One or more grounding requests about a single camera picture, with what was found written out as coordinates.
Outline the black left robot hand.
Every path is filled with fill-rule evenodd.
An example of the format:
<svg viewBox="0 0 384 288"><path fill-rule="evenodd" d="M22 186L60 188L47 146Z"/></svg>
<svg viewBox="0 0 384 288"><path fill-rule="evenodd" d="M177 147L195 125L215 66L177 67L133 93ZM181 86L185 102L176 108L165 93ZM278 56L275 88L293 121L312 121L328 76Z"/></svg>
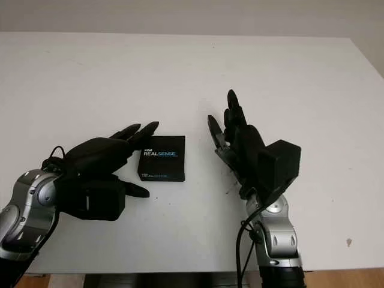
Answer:
<svg viewBox="0 0 384 288"><path fill-rule="evenodd" d="M143 128L132 124L110 137L96 137L87 140L68 152L63 157L50 156L41 168L60 173L64 176L97 177L112 176L126 165L135 151L142 150L155 130L158 121L152 121Z"/></svg>

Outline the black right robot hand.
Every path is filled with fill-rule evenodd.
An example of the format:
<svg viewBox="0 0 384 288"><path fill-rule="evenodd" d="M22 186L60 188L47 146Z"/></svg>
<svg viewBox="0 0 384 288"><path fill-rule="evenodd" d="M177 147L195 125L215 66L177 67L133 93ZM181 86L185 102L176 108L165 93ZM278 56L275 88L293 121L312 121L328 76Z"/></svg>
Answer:
<svg viewBox="0 0 384 288"><path fill-rule="evenodd" d="M258 154L265 144L258 130L247 123L234 90L227 94L228 108L224 111L224 129L208 115L208 128L215 145L215 153L231 169L241 185L239 195L246 200L258 185L256 172Z"/></svg>

